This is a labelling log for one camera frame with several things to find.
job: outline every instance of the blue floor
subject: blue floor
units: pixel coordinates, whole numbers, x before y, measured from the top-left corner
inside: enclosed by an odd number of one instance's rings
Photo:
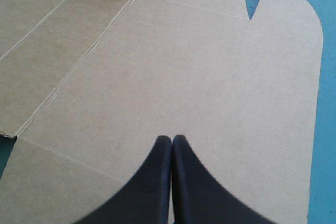
[[[315,126],[309,224],[336,223],[336,0],[307,0],[317,12],[324,44]],[[259,0],[246,0],[250,19]]]
[[[0,178],[6,167],[16,139],[0,136]]]

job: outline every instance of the crease line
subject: crease line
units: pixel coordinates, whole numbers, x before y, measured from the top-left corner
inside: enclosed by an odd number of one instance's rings
[[[107,32],[107,30],[113,26],[116,22],[117,18],[122,14],[122,12],[131,4],[133,4],[135,0],[128,0],[127,3],[119,10],[119,12],[114,16],[114,18],[108,23],[107,27],[100,34],[100,36],[95,40],[95,42],[89,47],[89,49],[84,53],[84,55],[77,61],[77,63],[70,69],[70,71],[63,77],[63,79],[58,83],[58,85],[52,90],[52,92],[47,96],[47,98],[35,109],[32,115],[27,119],[27,121],[18,129],[15,135],[18,137],[22,135],[22,133],[27,129],[27,127],[32,123],[34,118],[37,116],[39,111],[42,108],[48,108],[52,102],[55,100],[57,95],[59,94],[60,89],[63,87],[64,83],[69,79],[72,73],[77,69],[77,67],[82,63],[83,60],[86,59],[89,52],[96,48],[98,42],[101,40],[102,36]]]
[[[96,168],[94,168],[94,167],[92,167],[92,166],[89,166],[89,165],[87,165],[86,163],[83,163],[83,162],[80,162],[80,161],[76,160],[75,158],[69,157],[69,156],[64,155],[64,154],[62,154],[62,153],[60,153],[60,152],[55,152],[55,151],[53,151],[53,150],[51,150],[51,149],[49,149],[49,148],[47,148],[47,147],[44,147],[44,146],[42,146],[42,145],[40,145],[40,144],[38,144],[38,143],[35,143],[35,142],[33,142],[33,141],[31,141],[31,140],[28,140],[28,139],[25,139],[24,137],[20,137],[20,139],[23,140],[23,141],[28,142],[28,143],[31,144],[31,145],[35,145],[35,146],[37,146],[37,147],[43,149],[44,151],[51,152],[51,153],[53,153],[53,154],[55,154],[55,155],[57,155],[57,156],[59,156],[59,157],[62,157],[62,158],[64,158],[64,159],[68,160],[68,161],[71,161],[71,162],[73,162],[73,163],[75,163],[75,164],[78,164],[78,165],[80,165],[80,166],[82,166],[82,167],[84,167],[84,168],[86,168],[86,169],[88,169],[88,170],[93,170],[93,171],[95,171],[95,172],[97,172],[97,173],[99,173],[99,174],[101,174],[101,175],[104,175],[104,176],[106,176],[106,177],[108,177],[108,178],[111,178],[111,179],[113,179],[113,180],[119,182],[119,183],[122,184],[122,185],[124,184],[124,182],[122,182],[122,181],[120,181],[119,179],[113,177],[113,176],[110,175],[109,173],[103,172],[102,170],[99,170],[99,169],[96,169]]]
[[[245,20],[245,21],[250,21],[250,19],[248,18],[247,13],[246,13],[247,18],[242,18],[242,17],[234,16],[234,15],[231,15],[231,14],[228,14],[228,13],[222,13],[222,12],[219,12],[217,10],[211,10],[211,9],[207,9],[207,8],[201,8],[201,7],[198,7],[198,6],[188,5],[188,4],[181,3],[181,2],[176,2],[176,1],[173,1],[173,0],[162,0],[162,1],[167,1],[167,2],[170,2],[170,3],[178,4],[178,5],[188,6],[188,7],[199,9],[199,10],[206,10],[208,12],[218,13],[218,14],[221,14],[221,15],[225,15],[225,16],[229,16],[229,17],[234,17],[234,18],[239,18],[239,19]]]
[[[54,7],[46,16],[44,16],[37,24],[30,30],[24,37],[22,37],[11,49],[7,50],[3,55],[0,56],[0,61],[5,59],[12,51],[14,51],[22,42],[35,31],[41,24],[43,24],[47,18],[49,18],[66,0],[62,0],[56,7]]]

